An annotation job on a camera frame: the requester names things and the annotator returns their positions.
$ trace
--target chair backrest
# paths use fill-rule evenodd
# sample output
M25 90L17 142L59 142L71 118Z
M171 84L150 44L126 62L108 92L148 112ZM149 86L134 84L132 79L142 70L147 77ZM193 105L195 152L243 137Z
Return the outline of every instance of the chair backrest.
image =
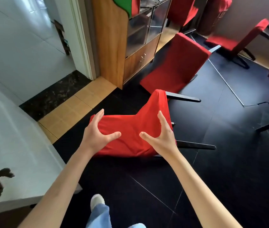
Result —
M109 155L115 157L154 156L157 152L146 141L140 138L144 131L152 137L161 134L161 124L157 117L162 111L168 124L171 126L167 96L163 90L155 90L148 102L136 115L105 115L98 123L102 134L121 132L121 137L109 142L96 156Z
M167 18L172 22L184 26L195 0L172 0Z
M263 19L259 22L232 50L233 53L238 54L243 50L255 37L257 37L269 25L268 19Z
M203 46L184 34L178 33L172 39L162 66L179 73L182 76L182 82L188 84L210 55L211 52Z

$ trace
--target jeans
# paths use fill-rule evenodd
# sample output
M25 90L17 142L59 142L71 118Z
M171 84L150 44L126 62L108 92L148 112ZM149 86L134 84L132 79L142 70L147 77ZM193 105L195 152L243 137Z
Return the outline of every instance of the jeans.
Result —
M97 204L88 219L86 228L111 228L109 206ZM146 228L142 223L130 226L129 228Z

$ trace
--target white shoe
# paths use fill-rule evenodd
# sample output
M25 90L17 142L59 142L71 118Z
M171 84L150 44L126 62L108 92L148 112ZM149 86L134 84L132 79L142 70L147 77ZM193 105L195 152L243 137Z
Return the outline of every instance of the white shoe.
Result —
M103 199L103 197L100 194L95 194L92 196L91 201L90 201L90 209L91 212L93 210L93 208L97 205L97 204L105 204L105 200Z

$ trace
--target finger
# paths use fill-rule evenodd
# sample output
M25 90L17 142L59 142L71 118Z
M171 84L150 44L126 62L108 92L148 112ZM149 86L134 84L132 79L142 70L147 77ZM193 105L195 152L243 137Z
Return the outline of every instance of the finger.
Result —
M146 132L141 132L140 133L140 137L145 140L146 142L148 142L151 146L153 146L156 142L156 138L150 136L148 133Z
M104 115L104 109L101 109L92 119L91 123L97 125Z
M158 118L160 120L162 130L163 129L166 129L166 130L170 129L170 126L168 125L166 118L164 117L162 111L159 111Z
M119 137L121 137L121 132L114 132L112 134L105 135L107 142L111 142Z

